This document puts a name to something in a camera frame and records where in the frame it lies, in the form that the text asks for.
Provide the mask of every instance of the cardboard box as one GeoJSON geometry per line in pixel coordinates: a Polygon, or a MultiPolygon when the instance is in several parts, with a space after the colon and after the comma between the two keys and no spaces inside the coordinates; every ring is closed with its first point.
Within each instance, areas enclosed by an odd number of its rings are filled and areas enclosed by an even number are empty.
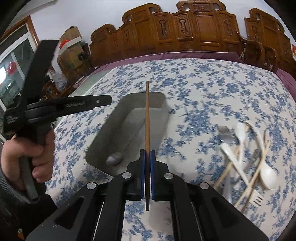
{"type": "MultiPolygon", "coordinates": [[[[77,27],[68,28],[65,33],[60,38],[60,41],[72,40],[77,37],[81,37],[81,34],[77,27]]],[[[59,61],[63,63],[62,72],[74,71],[77,67],[83,65],[83,62],[78,59],[78,54],[83,52],[81,47],[81,42],[75,43],[68,48],[66,48],[58,57],[59,61]]]]}
{"type": "Polygon", "coordinates": [[[77,37],[81,37],[81,34],[77,27],[72,26],[64,32],[64,34],[60,37],[59,40],[63,42],[64,40],[72,40],[77,37]]]}

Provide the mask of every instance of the white plastic spoon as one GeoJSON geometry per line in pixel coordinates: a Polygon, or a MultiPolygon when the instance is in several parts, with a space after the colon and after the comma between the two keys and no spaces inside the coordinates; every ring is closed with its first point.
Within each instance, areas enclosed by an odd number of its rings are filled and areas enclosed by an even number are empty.
{"type": "MultiPolygon", "coordinates": [[[[238,163],[242,167],[243,166],[243,157],[244,157],[244,140],[246,139],[246,132],[244,130],[244,124],[239,122],[235,128],[235,135],[239,140],[239,159],[238,163]]],[[[233,188],[238,190],[240,188],[240,182],[237,182],[233,188]]]]}
{"type": "Polygon", "coordinates": [[[246,186],[248,186],[249,185],[249,181],[248,181],[248,179],[246,177],[246,174],[242,170],[242,167],[239,165],[239,163],[238,163],[235,155],[233,154],[232,150],[230,149],[230,147],[226,143],[222,143],[220,146],[221,146],[221,149],[223,150],[223,152],[228,157],[228,159],[232,162],[232,164],[233,164],[234,168],[236,169],[236,171],[242,177],[242,179],[245,182],[246,186]]]}
{"type": "MultiPolygon", "coordinates": [[[[256,133],[259,145],[260,145],[260,149],[261,149],[261,154],[263,153],[263,150],[265,149],[265,145],[263,143],[263,138],[260,135],[258,129],[253,126],[250,122],[246,122],[252,129],[253,131],[256,133]]],[[[263,183],[263,185],[270,190],[275,190],[276,189],[276,181],[277,181],[277,174],[275,173],[275,171],[266,164],[266,162],[264,161],[264,163],[262,164],[261,170],[260,170],[260,178],[261,181],[263,183]]]]}

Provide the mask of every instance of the blue floral bedsheet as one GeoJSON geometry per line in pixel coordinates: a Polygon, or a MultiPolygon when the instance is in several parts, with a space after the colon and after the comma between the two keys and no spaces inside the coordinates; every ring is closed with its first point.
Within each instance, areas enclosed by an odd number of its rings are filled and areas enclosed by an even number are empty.
{"type": "MultiPolygon", "coordinates": [[[[54,174],[47,189],[57,205],[88,181],[102,183],[112,178],[89,166],[85,153],[117,103],[129,93],[144,92],[147,80],[150,91],[163,92],[171,107],[157,159],[187,182],[213,185],[223,172],[225,157],[219,149],[218,125],[233,131],[237,121],[250,121],[261,133],[267,130],[271,146],[266,162],[278,174],[278,187],[272,191],[258,185],[265,205],[248,205],[245,215],[275,240],[295,211],[296,104],[274,73],[228,61],[147,61],[117,67],[103,77],[87,94],[110,94],[113,103],[66,116],[55,129],[54,174]]],[[[237,144],[233,138],[232,145],[237,144]]],[[[244,162],[250,161],[257,147],[254,133],[249,131],[244,162]]],[[[255,168],[252,166],[247,174],[252,175],[255,168]]],[[[232,191],[233,202],[243,189],[241,184],[240,190],[232,191]]],[[[151,202],[146,212],[144,201],[127,202],[122,239],[173,240],[169,203],[151,202]]]]}

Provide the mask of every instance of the stainless steel basin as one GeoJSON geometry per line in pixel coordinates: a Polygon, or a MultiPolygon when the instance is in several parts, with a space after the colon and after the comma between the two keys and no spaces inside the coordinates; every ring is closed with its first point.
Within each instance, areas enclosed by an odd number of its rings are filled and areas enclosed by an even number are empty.
{"type": "MultiPolygon", "coordinates": [[[[170,108],[165,95],[159,92],[149,93],[149,104],[150,149],[157,151],[166,130],[170,108]]],[[[138,160],[140,149],[145,148],[144,120],[145,92],[123,97],[90,145],[86,153],[87,163],[111,176],[126,171],[127,164],[138,160]],[[123,153],[124,159],[108,166],[106,160],[115,152],[123,153]]]]}

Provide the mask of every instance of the metal screw head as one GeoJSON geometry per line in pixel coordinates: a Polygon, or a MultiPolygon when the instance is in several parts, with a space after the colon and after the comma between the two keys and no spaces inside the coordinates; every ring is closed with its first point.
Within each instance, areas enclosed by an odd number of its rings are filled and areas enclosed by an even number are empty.
{"type": "Polygon", "coordinates": [[[165,179],[172,179],[174,177],[174,175],[168,172],[164,175],[164,177],[165,177],[165,179]]]}
{"type": "Polygon", "coordinates": [[[91,190],[91,189],[94,189],[96,187],[96,183],[88,183],[86,185],[87,189],[91,190]]]}
{"type": "Polygon", "coordinates": [[[209,184],[207,184],[207,183],[200,183],[200,188],[201,189],[208,189],[209,188],[209,184]]]}
{"type": "Polygon", "coordinates": [[[129,172],[125,172],[125,173],[122,174],[122,177],[123,177],[124,179],[131,178],[131,173],[129,173],[129,172]]]}

